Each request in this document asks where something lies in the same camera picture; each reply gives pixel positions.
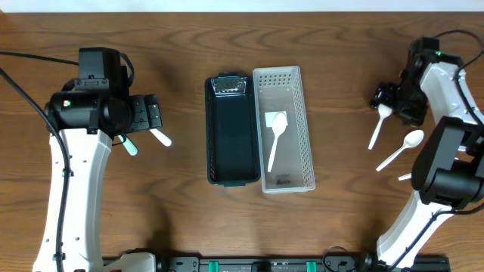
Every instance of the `black tray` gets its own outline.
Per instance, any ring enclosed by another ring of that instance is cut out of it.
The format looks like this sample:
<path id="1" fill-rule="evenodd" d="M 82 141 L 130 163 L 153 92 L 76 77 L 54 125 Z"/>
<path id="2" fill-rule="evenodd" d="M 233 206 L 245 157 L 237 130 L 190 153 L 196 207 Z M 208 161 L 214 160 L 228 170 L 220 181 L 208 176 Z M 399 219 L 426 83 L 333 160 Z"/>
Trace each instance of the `black tray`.
<path id="1" fill-rule="evenodd" d="M 252 81 L 220 73 L 205 81 L 206 154 L 211 184 L 244 186 L 260 179 Z"/>

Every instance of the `white utensil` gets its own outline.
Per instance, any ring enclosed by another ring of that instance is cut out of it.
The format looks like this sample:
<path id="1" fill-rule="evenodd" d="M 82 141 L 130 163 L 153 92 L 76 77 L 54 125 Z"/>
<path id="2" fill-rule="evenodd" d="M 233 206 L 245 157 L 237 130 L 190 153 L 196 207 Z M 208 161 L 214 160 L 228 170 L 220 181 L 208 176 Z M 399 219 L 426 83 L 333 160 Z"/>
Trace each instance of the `white utensil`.
<path id="1" fill-rule="evenodd" d="M 124 141 L 123 136 L 118 135 L 118 138 L 119 138 L 120 141 L 122 141 L 122 142 Z M 136 154 L 138 154 L 138 148 L 135 146 L 135 144 L 133 142 L 131 142 L 131 140 L 129 140 L 128 136 L 126 136 L 126 141 L 123 143 L 123 146 L 124 146 L 124 148 L 126 148 L 129 155 L 136 156 Z"/>
<path id="2" fill-rule="evenodd" d="M 380 121 L 378 121 L 377 127 L 375 131 L 373 131 L 373 136 L 371 136 L 370 145 L 368 149 L 371 150 L 377 141 L 378 134 L 380 133 L 381 125 L 383 124 L 383 120 L 392 114 L 392 108 L 387 107 L 383 104 L 378 105 L 378 114 L 380 114 Z"/>
<path id="3" fill-rule="evenodd" d="M 161 142 L 161 144 L 164 144 L 165 147 L 169 147 L 172 145 L 172 140 L 168 138 L 168 136 L 164 135 L 161 131 L 159 131 L 157 128 L 150 129 L 151 133 L 153 133 L 154 137 L 158 139 L 158 141 Z"/>
<path id="4" fill-rule="evenodd" d="M 403 176 L 400 176 L 399 177 L 399 181 L 408 180 L 409 178 L 411 178 L 411 173 L 408 173 L 408 174 L 405 174 Z"/>
<path id="5" fill-rule="evenodd" d="M 269 164 L 267 166 L 267 172 L 272 170 L 272 164 L 274 164 L 275 148 L 278 145 L 278 138 L 286 130 L 287 120 L 286 115 L 278 113 L 274 121 L 272 122 L 272 131 L 274 132 L 274 143 L 272 144 L 271 155 L 269 156 Z"/>
<path id="6" fill-rule="evenodd" d="M 424 139 L 424 132 L 421 130 L 412 131 L 405 136 L 403 140 L 403 145 L 400 147 L 394 154 L 390 155 L 388 159 L 385 159 L 380 166 L 377 167 L 377 171 L 383 169 L 383 167 L 387 166 L 391 163 L 403 150 L 407 148 L 416 147 L 419 145 L 422 140 Z"/>

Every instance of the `wood grain surface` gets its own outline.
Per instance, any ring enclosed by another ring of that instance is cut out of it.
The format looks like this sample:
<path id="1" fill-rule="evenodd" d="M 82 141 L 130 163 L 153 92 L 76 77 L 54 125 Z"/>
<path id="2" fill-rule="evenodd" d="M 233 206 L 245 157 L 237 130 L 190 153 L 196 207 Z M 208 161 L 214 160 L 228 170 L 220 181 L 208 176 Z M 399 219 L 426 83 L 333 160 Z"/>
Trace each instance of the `wood grain surface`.
<path id="1" fill-rule="evenodd" d="M 149 246 L 166 255 L 322 255 L 361 251 L 387 231 L 406 204 L 420 148 L 375 168 L 413 128 L 377 124 L 368 102 L 381 81 L 397 81 L 410 42 L 463 28 L 484 36 L 483 14 L 0 14 L 0 48 L 76 60 L 78 48 L 105 46 L 135 65 L 132 94 L 160 99 L 169 148 L 153 135 L 132 140 L 139 154 L 113 148 L 104 178 L 104 256 Z M 442 42 L 468 59 L 462 36 Z M 239 188 L 206 178 L 203 82 L 220 72 L 301 67 L 316 189 L 267 195 L 261 181 Z M 75 66 L 0 57 L 0 66 L 41 105 L 77 76 Z M 467 69 L 484 106 L 484 62 Z M 27 271 L 36 259 L 51 183 L 48 132 L 36 112 L 0 80 L 0 270 Z M 431 113 L 422 128 L 433 129 Z M 446 254 L 453 271 L 484 270 L 484 216 L 454 217 L 422 252 Z"/>

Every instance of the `green strip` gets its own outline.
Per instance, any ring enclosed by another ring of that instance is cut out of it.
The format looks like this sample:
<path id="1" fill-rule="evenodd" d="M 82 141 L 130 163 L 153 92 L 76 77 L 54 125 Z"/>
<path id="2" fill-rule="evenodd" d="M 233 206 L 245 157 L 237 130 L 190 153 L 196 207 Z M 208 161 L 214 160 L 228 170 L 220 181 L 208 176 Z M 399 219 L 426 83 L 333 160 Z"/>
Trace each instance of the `green strip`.
<path id="1" fill-rule="evenodd" d="M 217 261 L 209 261 L 209 272 L 219 272 L 219 263 Z"/>
<path id="2" fill-rule="evenodd" d="M 316 268 L 316 262 L 315 261 L 308 261 L 306 263 L 306 267 L 308 268 L 308 272 L 317 272 L 318 269 Z"/>

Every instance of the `white wall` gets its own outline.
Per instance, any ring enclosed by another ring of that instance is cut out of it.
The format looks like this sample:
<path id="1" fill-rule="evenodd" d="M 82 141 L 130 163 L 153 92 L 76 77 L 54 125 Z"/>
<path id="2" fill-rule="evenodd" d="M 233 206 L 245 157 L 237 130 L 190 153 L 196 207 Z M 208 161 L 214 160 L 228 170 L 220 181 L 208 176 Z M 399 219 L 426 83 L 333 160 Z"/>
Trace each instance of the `white wall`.
<path id="1" fill-rule="evenodd" d="M 484 0 L 0 0 L 8 12 L 484 11 Z"/>

